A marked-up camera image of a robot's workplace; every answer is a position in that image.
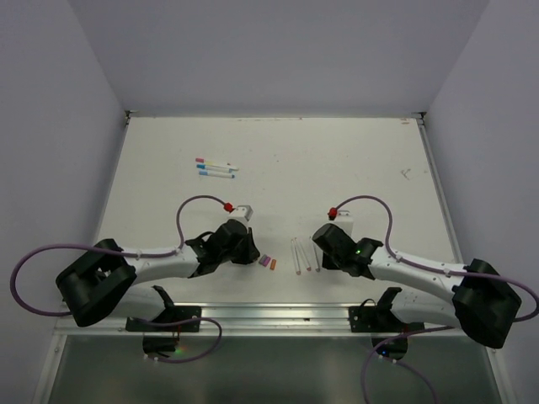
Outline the orange white pen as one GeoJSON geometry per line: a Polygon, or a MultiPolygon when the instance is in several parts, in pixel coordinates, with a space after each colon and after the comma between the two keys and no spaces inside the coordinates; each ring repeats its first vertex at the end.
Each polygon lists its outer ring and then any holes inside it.
{"type": "Polygon", "coordinates": [[[291,253],[292,253],[292,257],[293,257],[295,273],[296,273],[296,275],[299,276],[299,275],[302,274],[302,268],[301,268],[300,261],[299,261],[299,256],[298,256],[298,251],[297,251],[297,247],[296,247],[296,239],[295,238],[291,239],[291,253]]]}

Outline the light blue capped pen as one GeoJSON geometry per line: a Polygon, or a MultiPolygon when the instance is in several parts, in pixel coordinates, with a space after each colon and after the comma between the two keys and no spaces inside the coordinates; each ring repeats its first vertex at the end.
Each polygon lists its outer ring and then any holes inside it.
{"type": "Polygon", "coordinates": [[[200,176],[206,176],[206,177],[214,177],[214,178],[235,178],[235,174],[233,173],[222,173],[222,172],[216,172],[216,171],[207,171],[207,170],[200,170],[199,171],[200,176]]]}

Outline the blue capped white pen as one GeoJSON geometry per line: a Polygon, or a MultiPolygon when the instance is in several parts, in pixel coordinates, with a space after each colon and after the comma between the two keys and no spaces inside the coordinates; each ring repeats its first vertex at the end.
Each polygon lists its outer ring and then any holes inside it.
{"type": "Polygon", "coordinates": [[[211,167],[210,169],[206,169],[204,164],[197,164],[196,167],[199,168],[200,170],[216,171],[216,172],[222,172],[222,173],[235,173],[236,172],[236,171],[233,172],[230,170],[214,168],[214,167],[211,167]]]}

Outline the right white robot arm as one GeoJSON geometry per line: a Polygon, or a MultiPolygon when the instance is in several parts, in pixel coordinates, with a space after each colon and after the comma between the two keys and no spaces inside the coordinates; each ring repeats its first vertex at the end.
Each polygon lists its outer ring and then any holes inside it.
{"type": "Polygon", "coordinates": [[[479,259],[469,265],[424,260],[414,267],[382,242],[368,237],[356,242],[332,223],[319,228],[312,239],[331,269],[392,283],[374,311],[362,316],[377,331],[429,323],[461,329],[489,348],[504,346],[521,299],[490,264],[479,259]]]}

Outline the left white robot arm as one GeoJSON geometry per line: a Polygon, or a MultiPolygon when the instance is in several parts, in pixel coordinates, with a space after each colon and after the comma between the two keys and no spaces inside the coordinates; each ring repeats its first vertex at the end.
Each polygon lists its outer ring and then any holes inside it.
{"type": "Polygon", "coordinates": [[[161,279],[192,279],[214,273],[223,263],[249,265],[260,257],[253,230],[230,219],[215,231],[207,231],[180,249],[138,252],[122,249],[115,240],[104,239],[56,277],[56,286],[80,327],[96,324],[120,306],[147,309],[145,319],[156,330],[170,328],[175,319],[172,306],[129,292],[136,284],[161,279]]]}

